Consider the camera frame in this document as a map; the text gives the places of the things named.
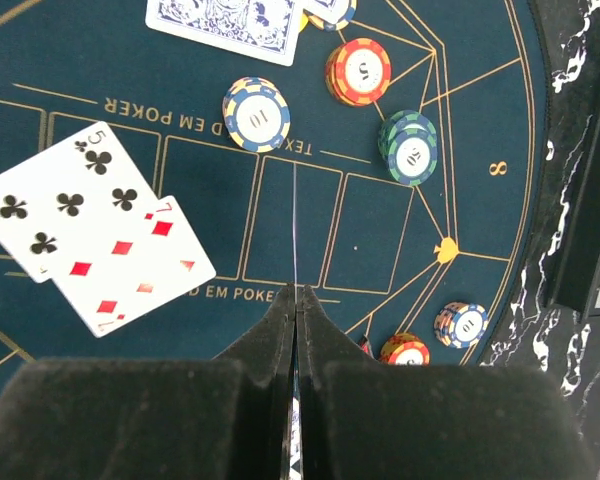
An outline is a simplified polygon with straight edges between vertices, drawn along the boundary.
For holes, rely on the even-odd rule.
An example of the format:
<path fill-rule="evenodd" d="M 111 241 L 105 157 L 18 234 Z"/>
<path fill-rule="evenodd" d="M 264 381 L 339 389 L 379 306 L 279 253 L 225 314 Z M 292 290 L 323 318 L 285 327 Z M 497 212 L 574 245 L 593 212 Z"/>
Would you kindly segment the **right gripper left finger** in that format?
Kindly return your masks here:
<path fill-rule="evenodd" d="M 0 479 L 285 479 L 296 295 L 209 361 L 46 359 L 0 396 Z"/>

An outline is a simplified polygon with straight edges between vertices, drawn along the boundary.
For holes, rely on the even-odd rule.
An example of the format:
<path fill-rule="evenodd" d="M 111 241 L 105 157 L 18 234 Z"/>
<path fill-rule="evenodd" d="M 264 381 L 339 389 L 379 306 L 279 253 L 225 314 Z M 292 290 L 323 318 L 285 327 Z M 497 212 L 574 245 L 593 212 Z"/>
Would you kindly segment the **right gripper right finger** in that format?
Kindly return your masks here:
<path fill-rule="evenodd" d="M 393 366 L 364 353 L 310 288 L 297 356 L 307 479 L 593 479 L 557 384 L 528 367 Z"/>

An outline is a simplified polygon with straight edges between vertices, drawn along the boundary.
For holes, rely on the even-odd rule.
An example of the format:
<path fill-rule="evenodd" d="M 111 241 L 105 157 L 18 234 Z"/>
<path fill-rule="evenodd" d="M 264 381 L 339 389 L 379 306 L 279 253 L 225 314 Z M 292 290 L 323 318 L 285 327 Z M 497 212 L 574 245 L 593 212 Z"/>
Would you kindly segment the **orange poker chip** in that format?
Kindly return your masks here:
<path fill-rule="evenodd" d="M 392 74 L 391 61 L 381 44 L 366 37 L 336 48 L 325 66 L 329 92 L 345 105 L 363 107 L 381 98 Z"/>
<path fill-rule="evenodd" d="M 379 361 L 392 365 L 428 365 L 430 352 L 416 335 L 409 332 L 396 333 L 382 346 Z"/>

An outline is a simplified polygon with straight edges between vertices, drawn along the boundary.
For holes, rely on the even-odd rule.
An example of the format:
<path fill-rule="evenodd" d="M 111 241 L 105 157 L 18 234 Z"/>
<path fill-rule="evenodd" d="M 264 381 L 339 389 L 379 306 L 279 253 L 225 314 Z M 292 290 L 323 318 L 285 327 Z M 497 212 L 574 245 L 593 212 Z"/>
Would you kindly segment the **white-blue poker chip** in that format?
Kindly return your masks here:
<path fill-rule="evenodd" d="M 464 349 L 479 343 L 488 324 L 482 305 L 455 301 L 446 304 L 436 315 L 434 333 L 443 345 Z"/>
<path fill-rule="evenodd" d="M 320 30 L 337 31 L 353 19 L 357 0 L 308 0 L 305 10 L 311 24 Z"/>
<path fill-rule="evenodd" d="M 289 133 L 288 103 L 272 82 L 260 77 L 236 80 L 223 98 L 222 112 L 230 138 L 250 152 L 272 151 Z"/>

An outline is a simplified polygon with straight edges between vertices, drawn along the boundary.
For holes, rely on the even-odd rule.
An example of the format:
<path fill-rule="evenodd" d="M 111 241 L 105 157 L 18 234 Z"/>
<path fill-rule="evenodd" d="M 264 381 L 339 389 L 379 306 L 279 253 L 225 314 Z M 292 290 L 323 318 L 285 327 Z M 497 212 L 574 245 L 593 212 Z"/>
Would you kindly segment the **seven of diamonds card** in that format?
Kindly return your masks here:
<path fill-rule="evenodd" d="M 93 246 L 74 251 L 60 263 L 53 281 L 97 338 L 216 276 L 172 195 L 93 240 Z"/>

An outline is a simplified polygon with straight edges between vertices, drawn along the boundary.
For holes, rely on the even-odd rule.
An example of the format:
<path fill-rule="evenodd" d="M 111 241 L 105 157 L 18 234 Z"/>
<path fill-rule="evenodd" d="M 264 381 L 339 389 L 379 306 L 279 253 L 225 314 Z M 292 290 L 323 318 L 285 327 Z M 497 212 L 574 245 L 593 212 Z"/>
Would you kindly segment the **five of clubs card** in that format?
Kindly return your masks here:
<path fill-rule="evenodd" d="M 89 227 L 111 227 L 155 199 L 100 121 L 0 174 L 0 244 L 42 283 Z"/>

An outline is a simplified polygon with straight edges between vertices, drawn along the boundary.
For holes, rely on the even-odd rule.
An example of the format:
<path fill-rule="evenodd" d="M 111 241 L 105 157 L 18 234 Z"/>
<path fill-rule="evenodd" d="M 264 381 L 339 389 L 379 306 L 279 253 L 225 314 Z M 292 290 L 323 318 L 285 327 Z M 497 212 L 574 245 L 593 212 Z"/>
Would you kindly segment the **dealt blue-backed card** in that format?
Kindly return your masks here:
<path fill-rule="evenodd" d="M 149 1 L 157 31 L 282 66 L 294 61 L 304 3 L 285 0 Z"/>
<path fill-rule="evenodd" d="M 348 0 L 306 0 L 305 9 L 328 23 L 337 23 L 349 8 Z"/>

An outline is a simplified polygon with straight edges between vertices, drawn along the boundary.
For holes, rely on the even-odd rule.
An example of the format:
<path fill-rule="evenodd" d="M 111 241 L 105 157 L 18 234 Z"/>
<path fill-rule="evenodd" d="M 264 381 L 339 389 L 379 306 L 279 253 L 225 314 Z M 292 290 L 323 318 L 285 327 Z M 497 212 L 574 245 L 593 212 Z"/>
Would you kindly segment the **round blue poker mat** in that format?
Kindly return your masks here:
<path fill-rule="evenodd" d="M 548 88 L 528 1 L 362 1 L 338 32 L 309 26 L 289 67 L 149 29 L 142 1 L 0 1 L 0 173 L 97 121 L 108 123 L 159 196 L 174 196 L 217 275 L 95 338 L 50 282 L 0 248 L 0 392 L 42 357 L 210 358 L 257 322 L 293 281 L 332 321 L 375 347 L 418 335 L 435 364 L 471 364 L 433 334 L 454 300 L 492 324 L 524 260 L 541 180 Z M 392 67 L 374 103 L 327 89 L 330 54 L 375 40 Z M 272 151 L 239 147 L 223 98 L 243 77 L 272 82 L 289 133 Z M 389 173 L 377 144 L 400 110 L 436 128 L 438 161 L 421 185 Z"/>

